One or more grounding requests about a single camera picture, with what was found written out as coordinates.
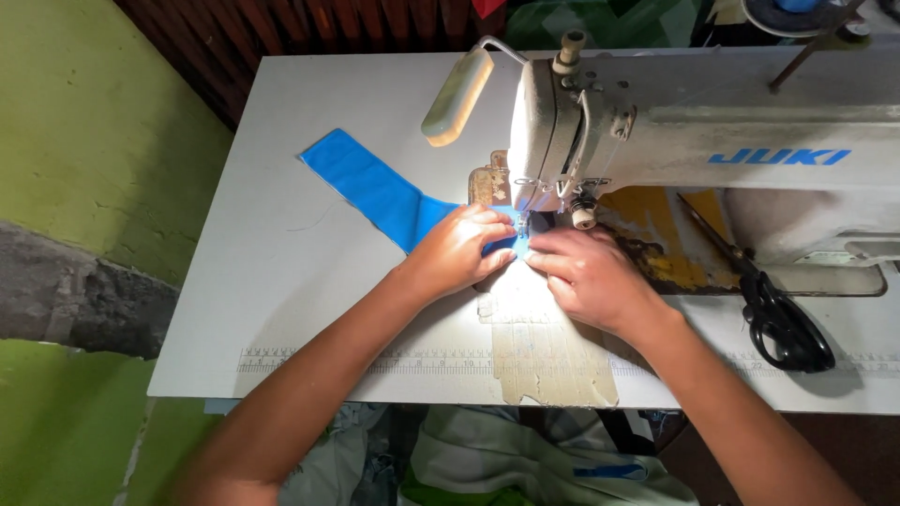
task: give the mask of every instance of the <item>scissors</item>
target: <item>scissors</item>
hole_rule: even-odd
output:
[[[776,288],[769,276],[756,268],[740,248],[725,242],[681,194],[678,198],[741,276],[741,294],[747,302],[743,308],[743,318],[750,323],[753,346],[766,362],[782,371],[804,373],[819,373],[834,368],[831,347],[806,313]],[[777,357],[766,349],[763,336],[775,341]]]

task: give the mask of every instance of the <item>industrial sewing machine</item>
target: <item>industrial sewing machine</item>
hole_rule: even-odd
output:
[[[435,146],[487,80],[483,45],[498,41],[482,41],[422,123]],[[506,158],[523,216],[563,212],[586,230],[625,186],[726,188],[734,240],[785,289],[882,293],[875,265],[900,259],[898,48],[819,51],[773,89],[784,48],[583,58],[583,44],[571,31],[554,59],[530,61],[505,48],[524,64]]]

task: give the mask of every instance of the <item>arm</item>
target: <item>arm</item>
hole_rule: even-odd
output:
[[[573,318],[640,352],[666,383],[747,506],[862,505],[843,480],[653,291],[599,230],[531,239],[526,262]]]
[[[451,212],[225,417],[188,469],[180,503],[274,505],[282,482],[384,347],[422,308],[506,265],[511,249],[484,258],[482,249],[515,233],[507,215],[484,206]]]

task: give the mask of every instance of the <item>metal rod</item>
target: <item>metal rod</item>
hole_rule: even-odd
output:
[[[860,5],[862,5],[863,2],[865,2],[865,0],[850,0],[850,3],[846,4],[843,9],[841,9],[837,13],[837,15],[835,15],[832,24],[828,26],[828,28],[826,28],[824,32],[816,35],[815,39],[812,39],[808,44],[806,44],[806,47],[804,47],[803,50],[800,51],[800,54],[796,55],[796,58],[792,59],[791,62],[787,64],[787,67],[785,67],[785,69],[782,70],[780,74],[778,74],[778,77],[775,77],[775,79],[773,79],[772,82],[769,83],[769,91],[772,94],[778,93],[779,87],[781,87],[781,85],[783,85],[784,82],[788,80],[788,77],[790,77],[790,75],[793,74],[800,67],[800,65],[802,65],[803,62],[810,57],[810,55],[818,51],[821,46],[823,46],[824,43],[828,41],[828,39],[831,38],[831,36],[834,35],[835,32],[838,31],[839,28],[841,28],[843,24],[846,23],[847,20],[851,18],[851,16],[853,16],[853,13],[855,13],[856,10],[860,8]]]
[[[506,54],[510,55],[513,59],[515,59],[515,61],[521,63],[522,65],[525,65],[526,63],[528,63],[528,59],[525,58],[525,55],[510,48],[510,46],[506,42],[501,41],[497,37],[485,35],[484,37],[481,37],[480,39],[478,39],[478,43],[476,45],[483,48],[484,46],[486,46],[488,44],[490,44],[491,46],[497,48],[498,50],[501,50],[501,51],[505,52]]]

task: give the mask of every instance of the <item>juki logo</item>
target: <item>juki logo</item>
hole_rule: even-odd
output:
[[[730,158],[721,153],[709,157],[707,163],[749,163],[762,165],[834,165],[851,153],[851,149],[771,149],[740,148]]]

